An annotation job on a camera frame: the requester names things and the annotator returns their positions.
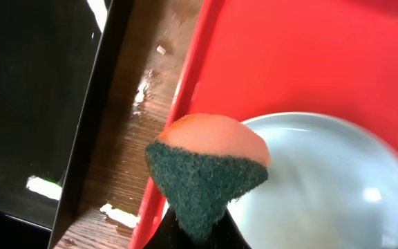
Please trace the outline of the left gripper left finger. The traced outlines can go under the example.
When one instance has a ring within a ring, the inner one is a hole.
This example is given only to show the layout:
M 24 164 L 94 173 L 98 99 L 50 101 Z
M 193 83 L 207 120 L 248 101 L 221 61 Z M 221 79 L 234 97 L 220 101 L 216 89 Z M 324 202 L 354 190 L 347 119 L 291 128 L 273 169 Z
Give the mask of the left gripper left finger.
M 170 207 L 158 229 L 149 239 L 144 249 L 187 249 L 189 238 L 179 226 L 176 212 Z

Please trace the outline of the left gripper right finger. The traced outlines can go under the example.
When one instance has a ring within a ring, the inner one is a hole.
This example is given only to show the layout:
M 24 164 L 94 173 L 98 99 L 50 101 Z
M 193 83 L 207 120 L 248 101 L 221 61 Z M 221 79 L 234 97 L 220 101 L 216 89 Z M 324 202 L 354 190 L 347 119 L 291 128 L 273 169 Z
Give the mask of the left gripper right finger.
M 251 249 L 228 210 L 213 224 L 212 249 Z

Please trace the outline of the green and orange sponge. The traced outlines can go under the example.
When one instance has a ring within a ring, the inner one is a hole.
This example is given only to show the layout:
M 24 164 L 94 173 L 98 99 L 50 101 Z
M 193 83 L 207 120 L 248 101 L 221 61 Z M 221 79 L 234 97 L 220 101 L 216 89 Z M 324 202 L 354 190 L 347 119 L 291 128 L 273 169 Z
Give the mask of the green and orange sponge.
M 233 118 L 195 113 L 173 122 L 145 149 L 149 173 L 180 227 L 203 245 L 227 204 L 268 179 L 266 142 Z

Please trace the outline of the light blue plate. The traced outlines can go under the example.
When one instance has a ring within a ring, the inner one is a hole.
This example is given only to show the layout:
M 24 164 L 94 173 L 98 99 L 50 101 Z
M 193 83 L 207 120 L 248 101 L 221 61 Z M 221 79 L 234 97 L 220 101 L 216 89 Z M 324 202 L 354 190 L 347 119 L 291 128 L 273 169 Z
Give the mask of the light blue plate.
M 267 145 L 268 179 L 227 204 L 250 248 L 398 248 L 398 157 L 314 113 L 242 122 Z

